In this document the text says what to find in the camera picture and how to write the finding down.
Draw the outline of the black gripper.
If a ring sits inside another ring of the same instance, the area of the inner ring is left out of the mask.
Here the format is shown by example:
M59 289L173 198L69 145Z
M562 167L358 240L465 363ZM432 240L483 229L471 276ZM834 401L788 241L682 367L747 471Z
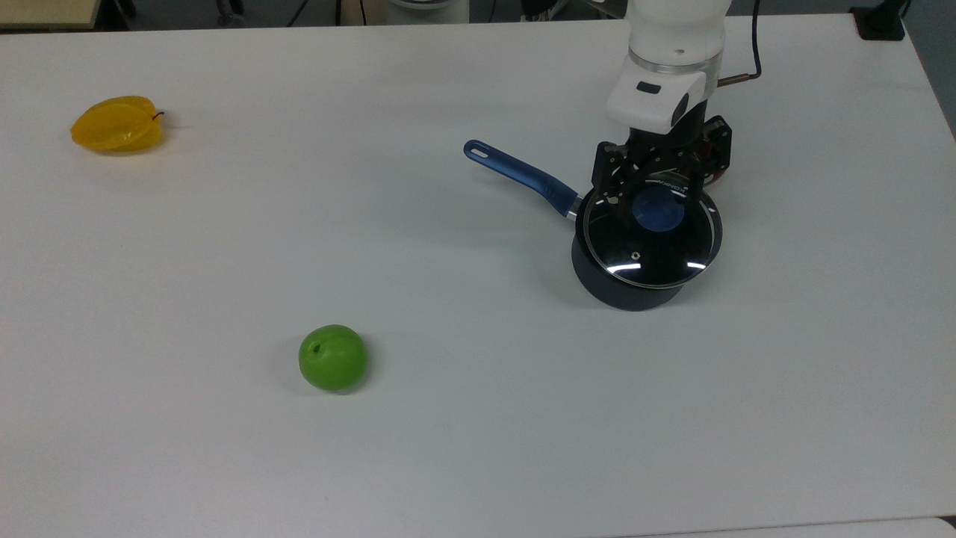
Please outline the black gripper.
M721 116L704 119L707 102L696 105L671 132L631 129L622 144L602 142L595 150L593 190L610 204L622 222L633 222L634 194L661 173L683 178L684 208L700 203L704 188L730 167L732 129Z

